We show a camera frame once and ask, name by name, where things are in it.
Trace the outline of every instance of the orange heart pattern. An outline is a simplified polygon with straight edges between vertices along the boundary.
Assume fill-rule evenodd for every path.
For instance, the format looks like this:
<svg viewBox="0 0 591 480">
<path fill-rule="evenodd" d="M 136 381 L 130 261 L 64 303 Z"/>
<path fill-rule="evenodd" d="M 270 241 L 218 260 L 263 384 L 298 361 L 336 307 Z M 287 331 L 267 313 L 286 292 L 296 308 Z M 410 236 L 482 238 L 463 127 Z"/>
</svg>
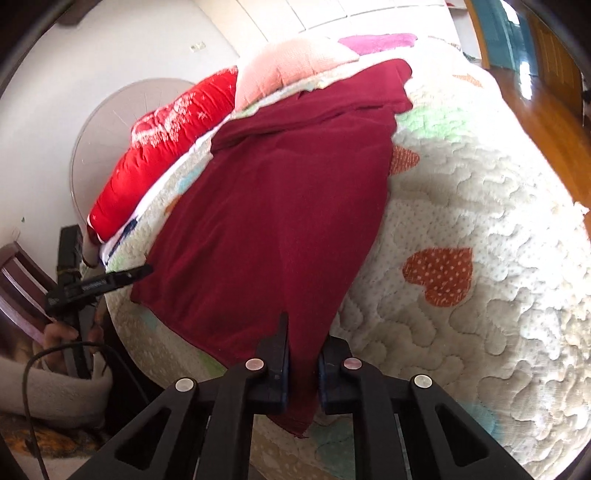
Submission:
<svg viewBox="0 0 591 480">
<path fill-rule="evenodd" d="M 392 151 L 392 160 L 390 161 L 390 175 L 396 175 L 403 171 L 410 170 L 418 164 L 421 157 L 418 153 L 402 148 L 399 145 L 394 145 Z"/>
<path fill-rule="evenodd" d="M 402 267 L 404 279 L 425 287 L 426 300 L 436 307 L 453 307 L 466 298 L 472 283 L 471 248 L 427 248 L 410 256 Z"/>
<path fill-rule="evenodd" d="M 177 195 L 175 198 L 173 198 L 172 201 L 164 209 L 164 214 L 170 215 L 173 212 L 174 208 L 177 206 L 177 203 L 180 199 L 181 195 Z"/>
<path fill-rule="evenodd" d="M 476 80 L 472 75 L 454 75 L 455 78 L 464 80 L 464 82 L 471 83 L 472 85 L 477 86 L 478 88 L 484 88 L 479 80 Z"/>
</svg>

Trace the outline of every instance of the teal door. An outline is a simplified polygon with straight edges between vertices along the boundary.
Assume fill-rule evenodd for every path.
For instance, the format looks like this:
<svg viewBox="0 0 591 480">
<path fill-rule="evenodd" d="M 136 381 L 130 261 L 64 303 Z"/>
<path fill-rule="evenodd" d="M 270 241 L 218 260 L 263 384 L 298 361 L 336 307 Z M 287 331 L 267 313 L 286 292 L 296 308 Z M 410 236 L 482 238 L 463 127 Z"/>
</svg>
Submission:
<svg viewBox="0 0 591 480">
<path fill-rule="evenodd" d="M 491 65 L 519 72 L 524 62 L 537 75 L 534 42 L 527 20 L 501 0 L 472 0 L 482 30 Z"/>
</svg>

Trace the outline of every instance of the metal screw head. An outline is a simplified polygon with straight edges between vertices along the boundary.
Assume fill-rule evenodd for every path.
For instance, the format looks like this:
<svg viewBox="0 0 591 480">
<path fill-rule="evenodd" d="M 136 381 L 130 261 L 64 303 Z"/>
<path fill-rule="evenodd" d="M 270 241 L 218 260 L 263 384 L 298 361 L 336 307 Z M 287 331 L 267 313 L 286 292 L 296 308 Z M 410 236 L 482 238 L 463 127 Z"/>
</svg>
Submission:
<svg viewBox="0 0 591 480">
<path fill-rule="evenodd" d="M 251 358 L 246 362 L 246 368 L 250 371 L 254 372 L 256 370 L 260 370 L 265 366 L 265 362 L 260 358 Z"/>
<path fill-rule="evenodd" d="M 188 392 L 189 390 L 192 390 L 194 386 L 195 382 L 190 378 L 181 378 L 174 384 L 174 388 L 179 392 Z"/>
<path fill-rule="evenodd" d="M 419 388 L 429 388 L 431 385 L 433 385 L 433 380 L 431 380 L 431 377 L 428 377 L 427 375 L 417 375 L 414 377 L 414 384 Z"/>
<path fill-rule="evenodd" d="M 347 370 L 359 370 L 361 368 L 361 365 L 363 365 L 363 363 L 361 363 L 361 360 L 355 357 L 350 357 L 343 362 L 343 366 Z"/>
</svg>

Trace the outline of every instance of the person's hand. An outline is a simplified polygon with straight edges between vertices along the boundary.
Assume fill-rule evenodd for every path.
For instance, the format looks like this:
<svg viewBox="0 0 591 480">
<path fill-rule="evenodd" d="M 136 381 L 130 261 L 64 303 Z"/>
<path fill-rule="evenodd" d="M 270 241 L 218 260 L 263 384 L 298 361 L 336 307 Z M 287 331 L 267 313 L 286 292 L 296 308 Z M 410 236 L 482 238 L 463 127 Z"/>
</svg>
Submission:
<svg viewBox="0 0 591 480">
<path fill-rule="evenodd" d="M 63 322 L 50 323 L 43 330 L 43 349 L 61 345 L 64 341 L 74 341 L 78 338 L 78 332 Z M 94 324 L 88 334 L 89 342 L 102 342 L 103 329 L 100 325 Z M 44 357 L 46 365 L 52 372 L 67 374 L 64 352 L 53 352 Z"/>
</svg>

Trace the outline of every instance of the black clamp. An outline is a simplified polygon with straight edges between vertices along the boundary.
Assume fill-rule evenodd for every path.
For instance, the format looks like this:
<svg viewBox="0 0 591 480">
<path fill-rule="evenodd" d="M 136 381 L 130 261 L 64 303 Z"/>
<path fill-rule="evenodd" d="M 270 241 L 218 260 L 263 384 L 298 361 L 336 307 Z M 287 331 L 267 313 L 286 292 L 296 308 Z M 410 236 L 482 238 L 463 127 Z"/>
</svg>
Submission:
<svg viewBox="0 0 591 480">
<path fill-rule="evenodd" d="M 353 414 L 358 480 L 532 480 L 429 376 L 383 375 L 334 337 L 319 373 L 324 412 Z"/>
<path fill-rule="evenodd" d="M 254 415 L 287 406 L 288 357 L 282 315 L 254 358 L 200 384 L 181 378 L 69 480 L 246 480 Z"/>
<path fill-rule="evenodd" d="M 130 270 L 111 272 L 82 281 L 82 232 L 78 225 L 67 226 L 60 231 L 57 260 L 57 288 L 46 294 L 45 313 L 86 335 L 95 319 L 94 305 L 97 299 L 119 288 L 131 285 L 152 273 L 152 267 L 142 265 Z M 66 367 L 71 377 L 90 378 L 92 361 L 84 347 L 64 351 Z"/>
</svg>

